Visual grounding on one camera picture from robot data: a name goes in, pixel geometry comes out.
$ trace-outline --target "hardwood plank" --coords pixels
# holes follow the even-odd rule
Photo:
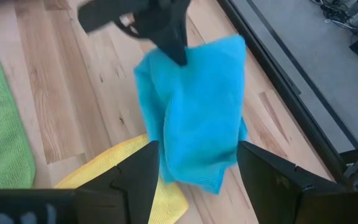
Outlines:
[[[108,31],[99,30],[88,36],[76,18],[76,11],[70,11],[69,15],[110,142],[118,144],[131,138],[131,134],[119,107],[118,98],[124,95],[118,80],[125,75],[116,50]]]
[[[191,203],[193,203],[197,209],[197,213],[187,212],[185,213],[181,220],[193,220],[194,217],[199,217],[204,224],[214,223],[214,218],[212,217],[211,212],[208,210],[208,204],[203,201],[201,192],[196,187],[191,187],[187,185],[188,191],[190,192],[191,196],[187,196],[187,199],[190,198]]]
[[[246,223],[258,223],[258,219],[256,217],[254,209],[252,208],[252,204],[247,194],[246,188],[242,183],[239,166],[232,166],[227,172],[229,173],[229,175],[233,176],[233,179],[236,181],[237,187],[240,189],[242,196],[244,197],[244,201],[247,203],[247,207],[246,209],[244,209],[244,212],[246,213]]]
[[[70,5],[67,0],[44,0],[46,10],[69,10]]]
[[[203,38],[189,15],[186,15],[186,34],[189,47],[197,47],[204,43]]]
[[[250,128],[255,130],[260,140],[262,140],[262,142],[253,143],[264,146],[264,149],[282,158],[289,159],[286,152],[289,148],[289,144],[286,142],[284,136],[282,136],[279,128],[258,97],[247,92],[246,98],[244,99],[244,108],[245,113],[243,117],[246,123],[251,125]]]
[[[15,10],[47,163],[84,153],[43,2],[15,1]]]
[[[202,224],[205,223],[200,215],[200,209],[195,203],[195,198],[193,193],[190,190],[190,186],[186,184],[179,184],[180,189],[182,190],[183,194],[185,195],[187,202],[189,204],[189,209],[187,212],[180,217],[177,221],[177,224]]]
[[[50,11],[58,45],[63,75],[74,105],[87,160],[91,160],[112,145],[102,119],[99,105],[90,83],[83,57],[66,11]]]
[[[35,112],[29,74],[12,1],[0,2],[0,63],[34,153],[36,167],[34,187],[50,187],[39,121]]]
[[[269,78],[267,78],[262,67],[248,48],[244,70],[246,73],[246,88],[252,88],[254,93],[262,93],[263,91],[274,89]]]
[[[134,68],[143,59],[144,53],[139,42],[125,35],[116,26],[109,26],[108,31],[124,77],[115,80],[117,102],[131,137],[146,133],[143,116],[140,112],[139,97],[135,85]]]
[[[58,162],[48,164],[49,175],[52,186],[56,186],[66,176],[86,164],[85,154],[76,155]]]
[[[236,180],[227,172],[218,196],[197,187],[189,189],[203,223],[248,223],[249,214],[253,214]]]
[[[236,33],[215,0],[193,0],[187,13],[206,43]]]
[[[326,166],[321,162],[317,153],[311,147],[307,138],[304,137],[298,124],[294,122],[294,118],[289,113],[275,90],[269,90],[261,94],[263,98],[262,102],[264,105],[271,106],[271,117],[276,117],[276,123],[280,123],[283,132],[287,135],[290,149],[287,149],[290,160],[302,168],[320,175],[329,180],[333,180]]]

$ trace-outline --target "gray carpet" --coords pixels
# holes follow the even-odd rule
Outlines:
[[[233,2],[301,90],[301,99],[337,151],[353,149],[247,1]],[[325,22],[319,6],[308,0],[254,0],[253,3],[358,140],[358,56],[349,48],[352,33]]]

